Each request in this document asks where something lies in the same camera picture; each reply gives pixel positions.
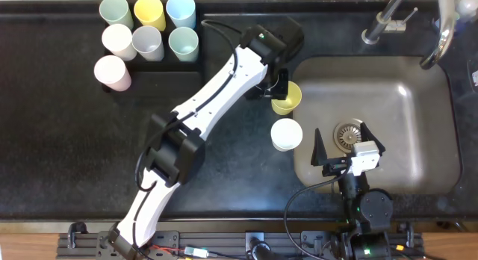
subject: countertop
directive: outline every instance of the countertop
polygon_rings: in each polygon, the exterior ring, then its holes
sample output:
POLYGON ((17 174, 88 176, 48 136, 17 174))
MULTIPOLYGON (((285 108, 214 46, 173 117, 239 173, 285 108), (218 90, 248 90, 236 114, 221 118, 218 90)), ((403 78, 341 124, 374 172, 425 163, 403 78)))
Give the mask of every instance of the countertop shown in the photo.
MULTIPOLYGON (((187 96, 115 99, 93 75, 104 55, 98 3, 31 3, 0 7, 0 220, 120 219, 137 193, 133 169, 151 114, 166 113, 187 96)), ((288 64, 294 72, 314 56, 426 54, 436 39, 429 24, 438 12, 436 0, 407 1, 398 17, 420 9, 407 31, 367 46, 360 34, 385 5, 201 1, 198 10, 240 29, 255 23, 273 29, 291 16, 305 32, 304 47, 288 64)), ((469 26, 439 63, 450 80, 459 183, 444 195, 393 195, 396 220, 478 218, 478 94, 471 82, 478 70, 477 37, 478 26, 469 26)), ((229 53, 211 31, 204 31, 201 44, 208 80, 229 53)), ((303 188, 293 152, 271 145, 270 128, 280 118, 267 99, 238 100, 210 134, 196 178, 174 193, 161 219, 280 218, 288 199, 303 188)), ((291 217, 341 220, 340 200, 309 192, 291 206, 291 217)))

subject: stainless steel sink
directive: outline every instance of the stainless steel sink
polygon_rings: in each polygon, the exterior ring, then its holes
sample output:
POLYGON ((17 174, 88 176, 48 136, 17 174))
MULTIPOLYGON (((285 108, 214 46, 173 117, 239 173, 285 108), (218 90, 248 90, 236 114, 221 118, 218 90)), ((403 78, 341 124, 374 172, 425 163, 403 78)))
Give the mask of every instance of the stainless steel sink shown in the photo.
MULTIPOLYGON (((387 151, 367 173, 372 188, 393 194, 441 194, 457 183, 461 166, 447 76, 423 70, 414 57, 310 58, 294 72, 302 90, 294 119, 304 138, 294 166, 305 185, 330 178, 310 165, 319 128, 330 158, 360 141, 364 121, 387 151)), ((331 187, 320 189, 330 192, 331 187)))

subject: plastic cup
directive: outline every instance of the plastic cup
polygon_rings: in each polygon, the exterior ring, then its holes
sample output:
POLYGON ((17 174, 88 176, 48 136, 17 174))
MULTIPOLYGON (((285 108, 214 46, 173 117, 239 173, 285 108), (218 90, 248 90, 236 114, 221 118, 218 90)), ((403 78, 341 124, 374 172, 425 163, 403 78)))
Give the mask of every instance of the plastic cup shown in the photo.
POLYGON ((133 47, 147 61, 161 61, 164 58, 164 45, 161 32, 151 25, 138 28, 133 33, 133 47))
POLYGON ((133 29, 133 17, 126 0, 104 0, 99 5, 99 14, 110 25, 123 24, 133 29))
POLYGON ((199 54, 199 38, 191 28, 177 28, 170 34, 169 44, 176 57, 183 62, 194 62, 199 54))
POLYGON ((302 141, 302 128, 298 122, 283 118, 272 125, 270 137, 276 149, 286 152, 299 146, 302 141))
POLYGON ((166 19, 164 18, 163 3, 160 0, 138 0, 134 4, 134 15, 143 25, 151 25, 164 31, 166 19))
POLYGON ((107 55, 95 65, 95 77, 101 83, 116 91, 124 91, 131 85, 131 76, 125 62, 114 55, 107 55))
POLYGON ((108 26, 103 31, 102 42, 106 49, 113 55, 124 61, 130 61, 136 57, 136 50, 133 48, 131 39, 133 38, 129 28, 122 24, 108 26))
POLYGON ((196 26, 196 3, 194 0, 169 0, 166 12, 177 28, 196 26))
POLYGON ((285 100, 271 100, 272 109, 278 115, 286 115, 299 105, 300 100, 302 100, 302 91, 297 84, 289 81, 287 97, 285 100))

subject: chrome faucet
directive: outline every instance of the chrome faucet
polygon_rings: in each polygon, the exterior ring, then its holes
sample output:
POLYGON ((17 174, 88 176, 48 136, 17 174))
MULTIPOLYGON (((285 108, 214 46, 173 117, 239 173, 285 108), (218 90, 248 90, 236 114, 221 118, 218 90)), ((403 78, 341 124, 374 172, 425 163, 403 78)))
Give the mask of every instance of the chrome faucet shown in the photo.
MULTIPOLYGON (((375 44, 379 41, 380 34, 387 28, 391 22, 391 16, 394 14, 398 5, 403 0, 390 0, 387 7, 376 15, 369 29, 364 30, 362 39, 366 44, 375 44)), ((455 32, 455 4, 454 0, 438 0, 440 7, 440 32, 438 42, 429 55, 425 55, 420 61, 422 69, 429 69, 435 65, 450 47, 453 33, 455 32)))

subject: drain strainer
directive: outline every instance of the drain strainer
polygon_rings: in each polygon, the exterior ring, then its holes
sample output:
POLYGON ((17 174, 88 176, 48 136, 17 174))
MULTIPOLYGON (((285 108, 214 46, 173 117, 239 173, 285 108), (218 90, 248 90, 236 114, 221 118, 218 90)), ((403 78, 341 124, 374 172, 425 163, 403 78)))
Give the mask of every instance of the drain strainer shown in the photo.
POLYGON ((343 152, 352 152, 352 146, 361 142, 360 120, 351 119, 340 123, 334 130, 334 142, 343 152))

